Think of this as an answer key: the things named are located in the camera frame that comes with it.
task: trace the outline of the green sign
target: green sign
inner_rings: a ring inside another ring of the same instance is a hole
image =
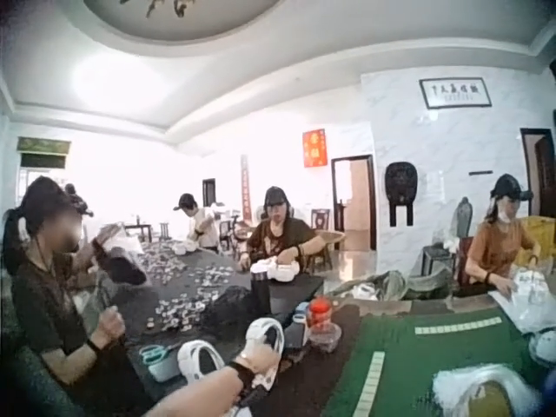
[[[20,137],[17,141],[17,151],[23,154],[67,155],[70,145],[71,142],[67,141]]]

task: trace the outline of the ceiling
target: ceiling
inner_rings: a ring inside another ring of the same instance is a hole
[[[184,18],[166,0],[149,19],[150,0],[19,3],[0,32],[12,121],[173,145],[367,72],[556,56],[550,0],[196,0]]]

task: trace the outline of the green table mat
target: green table mat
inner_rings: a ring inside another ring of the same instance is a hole
[[[499,324],[488,327],[463,331],[462,326],[455,327],[497,317]],[[415,333],[415,328],[430,327],[449,333]],[[374,352],[384,352],[385,359],[370,417],[441,415],[431,391],[433,378],[441,370],[503,363],[534,387],[540,387],[547,374],[532,361],[527,340],[499,308],[464,314],[368,316],[322,417],[354,415]]]

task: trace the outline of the red lid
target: red lid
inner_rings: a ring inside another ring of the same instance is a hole
[[[315,298],[309,303],[309,310],[311,313],[327,313],[331,307],[330,301],[324,297]]]

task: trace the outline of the orange shirt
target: orange shirt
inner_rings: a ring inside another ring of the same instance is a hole
[[[476,261],[487,272],[508,277],[512,262],[523,249],[533,249],[535,240],[520,221],[509,224],[503,232],[496,224],[483,222],[473,238],[467,257]]]

